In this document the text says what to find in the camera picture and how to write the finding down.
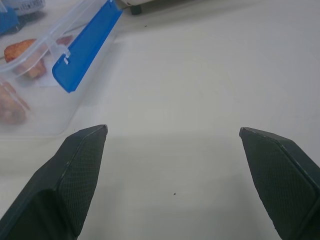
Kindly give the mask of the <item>blue container lid clip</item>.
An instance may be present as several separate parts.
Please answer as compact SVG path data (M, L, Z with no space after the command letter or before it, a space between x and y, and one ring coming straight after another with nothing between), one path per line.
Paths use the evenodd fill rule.
M19 24L15 10L0 1L0 36L18 32Z
M67 92L74 92L121 16L115 1L108 0L52 67L52 74Z

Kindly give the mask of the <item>clear plastic food container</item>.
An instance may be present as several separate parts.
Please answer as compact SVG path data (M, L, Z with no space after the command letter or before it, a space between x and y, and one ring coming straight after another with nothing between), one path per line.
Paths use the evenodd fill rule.
M0 138L67 128L121 14L116 0L0 0Z

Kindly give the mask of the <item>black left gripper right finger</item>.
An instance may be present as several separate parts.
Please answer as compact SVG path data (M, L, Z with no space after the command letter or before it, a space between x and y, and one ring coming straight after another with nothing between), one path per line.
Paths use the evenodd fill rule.
M254 186L281 240L320 240L320 167L292 140L239 131Z

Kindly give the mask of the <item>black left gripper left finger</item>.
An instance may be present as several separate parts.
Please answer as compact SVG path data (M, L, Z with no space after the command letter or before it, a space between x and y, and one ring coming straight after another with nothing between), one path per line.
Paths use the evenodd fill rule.
M0 218L0 240L77 240L100 173L108 127L69 135Z

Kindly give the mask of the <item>red-brown food piece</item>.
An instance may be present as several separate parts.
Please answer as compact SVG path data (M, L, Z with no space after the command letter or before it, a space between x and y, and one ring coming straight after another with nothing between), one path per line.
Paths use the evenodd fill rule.
M49 68L45 64L45 56L50 52L50 47L68 46L74 39L73 35L63 35L58 39L52 37L31 38L11 44L4 49L6 63L17 60L17 64L9 73L1 73L0 80L12 76L22 76L28 80L38 80L49 76Z

